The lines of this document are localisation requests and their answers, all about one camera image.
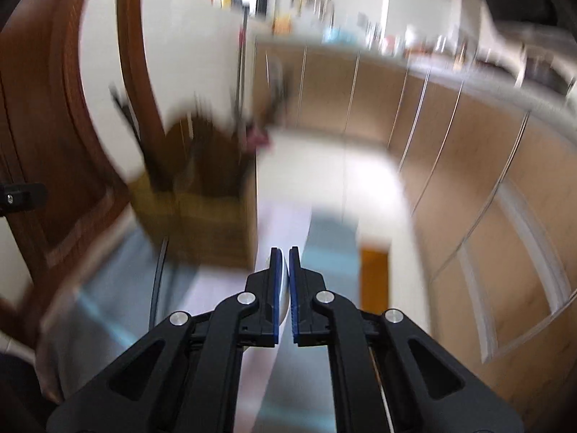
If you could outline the white plastic spoon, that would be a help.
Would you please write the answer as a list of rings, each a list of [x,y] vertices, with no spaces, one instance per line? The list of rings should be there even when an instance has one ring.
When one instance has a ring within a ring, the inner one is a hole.
[[[275,321],[277,328],[280,328],[287,318],[290,309],[290,282],[289,270],[285,258],[281,258],[277,265],[275,275]]]

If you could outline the small steel spoon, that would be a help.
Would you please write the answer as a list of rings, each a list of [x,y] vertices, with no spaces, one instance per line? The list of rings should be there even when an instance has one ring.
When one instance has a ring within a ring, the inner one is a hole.
[[[267,82],[270,90],[269,113],[276,116],[286,106],[290,91],[290,76],[283,71],[283,63],[276,56],[267,61]]]

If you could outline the kitchen base cabinets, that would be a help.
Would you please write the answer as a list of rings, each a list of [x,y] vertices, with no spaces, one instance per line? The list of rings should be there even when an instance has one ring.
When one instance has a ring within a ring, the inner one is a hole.
[[[259,251],[409,315],[528,428],[576,391],[576,118],[497,74],[260,37]]]

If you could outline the carved brown wooden chair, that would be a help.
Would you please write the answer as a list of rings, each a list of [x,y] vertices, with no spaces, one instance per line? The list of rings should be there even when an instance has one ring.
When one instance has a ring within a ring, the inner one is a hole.
[[[129,189],[103,150],[85,100],[80,29],[86,0],[21,0],[1,31],[3,184],[43,184],[46,203],[5,216],[32,287],[3,308],[5,334],[28,347],[54,298],[123,214]]]

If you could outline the grey striped seat cushion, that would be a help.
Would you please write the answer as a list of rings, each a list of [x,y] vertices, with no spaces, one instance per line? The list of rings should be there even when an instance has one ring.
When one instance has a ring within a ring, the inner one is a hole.
[[[66,302],[37,358],[62,404],[51,432],[333,432],[324,347],[292,341],[287,268],[356,299],[357,226],[287,204],[260,211],[250,270],[158,262],[141,230]]]

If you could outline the bamboo utensil holder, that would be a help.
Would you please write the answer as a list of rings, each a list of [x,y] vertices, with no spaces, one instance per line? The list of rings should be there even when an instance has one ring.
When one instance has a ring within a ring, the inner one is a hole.
[[[257,254],[255,155],[200,113],[167,134],[171,189],[161,192],[143,173],[129,184],[130,201],[155,246],[168,241],[170,259],[250,270]]]

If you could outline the broom with red dustpan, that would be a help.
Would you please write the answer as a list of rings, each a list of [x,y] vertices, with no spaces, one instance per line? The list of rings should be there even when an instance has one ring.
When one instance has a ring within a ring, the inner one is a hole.
[[[232,96],[234,133],[243,148],[246,146],[247,127],[253,120],[252,87],[254,60],[259,37],[270,34],[271,26],[266,19],[250,15],[250,7],[239,7],[241,20],[237,37],[236,82]]]

